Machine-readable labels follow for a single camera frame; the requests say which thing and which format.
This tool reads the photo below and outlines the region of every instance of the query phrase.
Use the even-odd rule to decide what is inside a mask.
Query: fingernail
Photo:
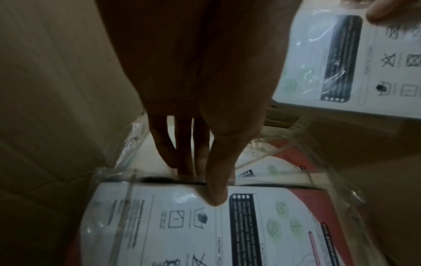
[[[213,193],[211,195],[215,206],[224,204],[224,202],[228,199],[228,186],[226,186],[224,190],[217,193]]]
[[[369,20],[380,19],[393,11],[397,2],[396,0],[376,0],[367,9],[366,16]]]

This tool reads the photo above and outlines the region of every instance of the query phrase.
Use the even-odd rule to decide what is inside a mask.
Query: hand
[[[402,11],[417,0],[375,0],[367,10],[369,20],[379,20]]]
[[[216,205],[263,125],[299,0],[97,0],[120,63],[140,94],[159,154],[205,176]],[[167,131],[175,116],[176,147]],[[209,149],[209,130],[215,136]]]

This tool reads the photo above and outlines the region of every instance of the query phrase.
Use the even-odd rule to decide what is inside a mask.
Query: finger
[[[198,177],[205,175],[206,162],[209,156],[209,139],[209,126],[202,118],[195,118],[193,127],[194,168]]]
[[[215,205],[221,205],[228,197],[228,180],[234,172],[235,162],[247,145],[240,143],[238,137],[219,138],[210,149],[206,164],[206,184]]]
[[[367,10],[368,20],[378,20],[390,16],[396,12],[402,11],[417,0],[376,0]]]
[[[171,168],[177,168],[178,156],[168,135],[167,117],[148,114],[149,130],[159,155]]]
[[[175,146],[178,155],[177,173],[193,176],[192,119],[175,118]]]

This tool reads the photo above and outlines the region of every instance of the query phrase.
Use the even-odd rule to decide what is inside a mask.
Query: cardboard box wall
[[[0,265],[59,265],[89,172],[140,113],[93,0],[0,2]],[[369,200],[389,254],[419,265],[421,125],[396,135],[270,114],[305,128]]]

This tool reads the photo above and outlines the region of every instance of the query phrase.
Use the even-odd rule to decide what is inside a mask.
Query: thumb
[[[367,10],[368,20],[378,20],[402,11],[417,0],[375,0]]]
[[[206,184],[214,204],[224,203],[228,198],[228,180],[235,170],[235,162],[248,141],[235,137],[215,136],[206,164]]]

